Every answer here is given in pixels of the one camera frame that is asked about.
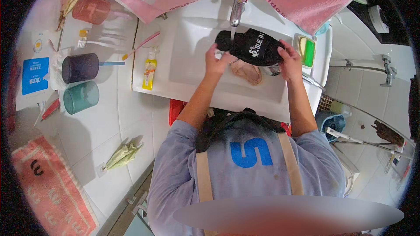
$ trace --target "pink toothbrush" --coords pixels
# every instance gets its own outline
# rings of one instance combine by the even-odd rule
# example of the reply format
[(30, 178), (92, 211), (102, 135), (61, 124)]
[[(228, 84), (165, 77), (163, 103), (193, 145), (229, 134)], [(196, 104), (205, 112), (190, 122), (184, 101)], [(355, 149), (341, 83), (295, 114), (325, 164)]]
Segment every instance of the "pink toothbrush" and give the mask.
[(145, 39), (143, 42), (140, 43), (140, 45), (135, 50), (133, 50), (133, 52), (131, 52), (130, 54), (123, 55), (123, 60), (126, 60), (129, 56), (131, 56), (134, 52), (136, 52), (142, 45), (146, 44), (147, 42), (149, 42), (153, 38), (157, 37), (159, 34), (160, 34), (160, 31), (156, 32), (155, 34), (153, 34), (150, 37), (148, 37), (147, 39)]

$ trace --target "red basket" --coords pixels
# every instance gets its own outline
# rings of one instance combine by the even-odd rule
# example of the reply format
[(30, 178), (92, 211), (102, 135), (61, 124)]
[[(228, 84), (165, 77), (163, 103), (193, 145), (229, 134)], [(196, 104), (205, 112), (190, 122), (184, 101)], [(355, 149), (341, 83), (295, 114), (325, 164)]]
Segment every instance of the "red basket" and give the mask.
[(172, 123), (176, 120), (178, 115), (181, 113), (185, 107), (183, 101), (178, 101), (176, 99), (171, 99), (169, 102), (169, 125), (172, 126)]

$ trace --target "light blue shirt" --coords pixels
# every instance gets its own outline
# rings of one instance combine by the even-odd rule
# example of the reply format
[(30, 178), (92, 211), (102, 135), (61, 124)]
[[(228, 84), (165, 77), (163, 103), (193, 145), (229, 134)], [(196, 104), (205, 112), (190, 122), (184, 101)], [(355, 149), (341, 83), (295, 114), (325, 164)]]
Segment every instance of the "light blue shirt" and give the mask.
[[(176, 210), (199, 202), (196, 136), (197, 129), (176, 120), (156, 155), (147, 205), (150, 227), (157, 236), (203, 235), (202, 230), (172, 218)], [(299, 162), (304, 194), (343, 197), (344, 171), (325, 134), (316, 130), (289, 139)], [(224, 130), (212, 141), (207, 154), (215, 200), (291, 195), (277, 133), (249, 119), (236, 121)]]

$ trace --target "green soap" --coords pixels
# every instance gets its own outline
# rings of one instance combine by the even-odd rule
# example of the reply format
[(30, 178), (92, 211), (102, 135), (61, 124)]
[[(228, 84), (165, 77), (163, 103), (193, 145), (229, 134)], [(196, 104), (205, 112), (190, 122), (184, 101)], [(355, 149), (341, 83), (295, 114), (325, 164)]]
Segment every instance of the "green soap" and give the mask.
[(305, 54), (302, 60), (302, 64), (311, 68), (314, 62), (314, 52), (315, 52), (315, 44), (310, 41), (306, 40), (305, 45)]

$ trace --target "sink basin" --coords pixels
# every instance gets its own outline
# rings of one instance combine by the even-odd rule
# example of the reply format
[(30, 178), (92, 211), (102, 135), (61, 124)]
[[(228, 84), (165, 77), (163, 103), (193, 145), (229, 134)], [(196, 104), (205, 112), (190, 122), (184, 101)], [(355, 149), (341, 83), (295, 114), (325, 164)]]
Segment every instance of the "sink basin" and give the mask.
[[(205, 74), (205, 53), (214, 43), (221, 30), (230, 30), (229, 16), (233, 0), (200, 0), (187, 7), (168, 13), (168, 19), (155, 19), (160, 26), (162, 42), (156, 55), (157, 68), (152, 90), (142, 89), (144, 61), (150, 49), (140, 48), (136, 52), (133, 68), (134, 91), (188, 101)], [(144, 24), (139, 24), (137, 34)], [(292, 44), (295, 34), (302, 34), (297, 26), (280, 16), (265, 0), (248, 0), (242, 13), (237, 33), (249, 28), (262, 31), (273, 38)], [(331, 55), (331, 30), (317, 38), (316, 54), (312, 71), (314, 79), (325, 84)], [(305, 84), (312, 111), (318, 106), (321, 90)], [(229, 66), (210, 104), (213, 107), (241, 111), (245, 107), (254, 109), (259, 115), (289, 123), (289, 104), (286, 82), (281, 76), (262, 74), (258, 86), (234, 76)]]
[[(240, 26), (239, 33), (249, 28), (263, 32), (291, 43), (291, 37), (272, 30), (255, 26)], [(180, 20), (173, 45), (171, 70), (169, 80), (184, 84), (198, 85), (205, 74), (204, 55), (214, 43), (217, 34), (222, 30), (230, 30), (229, 22), (211, 18), (186, 17)], [(263, 75), (264, 79), (258, 86), (250, 85), (246, 80), (233, 75), (227, 67), (218, 84), (218, 90), (242, 96), (252, 96), (257, 99), (280, 102), (286, 90), (285, 81), (279, 77)]]

